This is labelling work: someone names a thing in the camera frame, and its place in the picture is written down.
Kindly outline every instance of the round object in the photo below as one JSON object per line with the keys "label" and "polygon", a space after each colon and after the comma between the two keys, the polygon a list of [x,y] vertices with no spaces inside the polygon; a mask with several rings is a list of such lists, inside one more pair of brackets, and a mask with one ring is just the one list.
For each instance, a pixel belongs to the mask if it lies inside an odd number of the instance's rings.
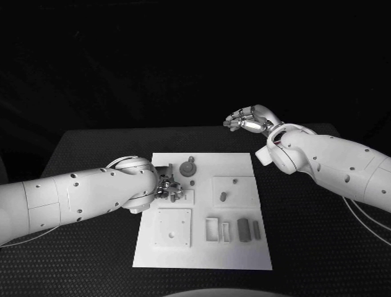
{"label": "round object", "polygon": [[193,162],[183,162],[178,167],[178,172],[184,177],[190,177],[194,175],[197,170],[196,164]]}

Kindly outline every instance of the table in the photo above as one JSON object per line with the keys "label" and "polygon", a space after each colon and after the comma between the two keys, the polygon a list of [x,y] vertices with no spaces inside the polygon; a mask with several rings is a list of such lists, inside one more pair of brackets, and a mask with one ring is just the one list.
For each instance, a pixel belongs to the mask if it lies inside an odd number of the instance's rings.
{"label": "table", "polygon": [[[302,125],[338,136],[330,124]],[[307,174],[260,165],[253,153],[263,144],[262,135],[220,126],[69,131],[41,177],[128,155],[149,160],[152,152],[249,152],[272,271],[132,268],[141,215],[119,209],[1,249],[0,295],[162,296],[226,287],[291,296],[391,295],[391,247]],[[363,209],[391,226],[391,215]],[[387,231],[369,226],[391,240]]]}

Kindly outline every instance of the black background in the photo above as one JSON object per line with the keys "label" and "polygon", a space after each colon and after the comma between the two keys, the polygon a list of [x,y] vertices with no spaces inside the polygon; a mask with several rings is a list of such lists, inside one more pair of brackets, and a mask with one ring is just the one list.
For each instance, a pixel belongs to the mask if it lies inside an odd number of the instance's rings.
{"label": "black background", "polygon": [[10,182],[70,129],[217,126],[255,104],[391,156],[389,4],[98,2],[0,5]]}

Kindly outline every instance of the cable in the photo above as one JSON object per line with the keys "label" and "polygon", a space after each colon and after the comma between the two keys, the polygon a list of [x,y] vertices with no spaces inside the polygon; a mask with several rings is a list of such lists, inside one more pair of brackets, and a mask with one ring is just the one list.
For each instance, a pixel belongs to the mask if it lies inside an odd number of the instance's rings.
{"label": "cable", "polygon": [[351,212],[351,214],[353,214],[353,216],[354,216],[354,218],[357,219],[357,221],[358,221],[358,223],[363,225],[363,227],[369,230],[369,232],[391,246],[391,243],[370,230],[370,228],[364,225],[364,223],[363,223],[363,221],[358,219],[358,217],[356,216],[356,213],[353,212],[353,210],[351,210],[351,207],[350,207],[350,205],[348,205],[348,203],[347,203],[347,201],[345,201],[345,199],[344,199],[344,197],[343,197],[343,200],[344,200],[344,204],[345,204],[345,206],[347,206],[347,208],[348,208],[348,210],[350,210],[350,212]]}
{"label": "cable", "polygon": [[118,159],[115,159],[115,160],[108,164],[106,168],[110,168],[110,166],[112,166],[116,162],[122,161],[123,159],[132,158],[132,157],[136,157],[136,156],[125,156],[125,157],[119,157]]}
{"label": "cable", "polygon": [[25,243],[27,241],[40,238],[46,233],[54,231],[59,228],[59,226],[56,226],[53,229],[48,229],[44,233],[41,233],[40,235],[37,235],[37,237],[30,238],[28,240],[20,241],[18,243],[12,243],[12,244],[5,244],[4,246],[0,246],[0,248],[7,248],[8,246],[15,246],[17,244]]}
{"label": "cable", "polygon": [[371,219],[371,217],[369,216],[369,214],[361,210],[360,206],[357,206],[356,202],[351,200],[353,204],[356,205],[356,208],[360,210],[360,212],[364,214],[364,217],[377,225],[380,225],[384,229],[387,229],[391,231],[391,228],[387,226],[384,226],[380,222],[377,222],[376,220]]}

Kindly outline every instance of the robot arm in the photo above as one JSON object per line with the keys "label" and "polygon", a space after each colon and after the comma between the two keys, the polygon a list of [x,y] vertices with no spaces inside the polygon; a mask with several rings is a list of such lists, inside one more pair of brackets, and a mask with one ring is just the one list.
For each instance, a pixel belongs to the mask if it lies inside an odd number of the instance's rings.
{"label": "robot arm", "polygon": [[391,158],[364,145],[283,124],[260,105],[236,111],[223,125],[260,132],[266,144],[256,157],[291,174],[307,173],[314,182],[337,195],[391,213]]}
{"label": "robot arm", "polygon": [[119,207],[139,213],[154,198],[181,195],[171,164],[155,168],[144,158],[121,159],[113,169],[83,170],[0,186],[0,245]]}

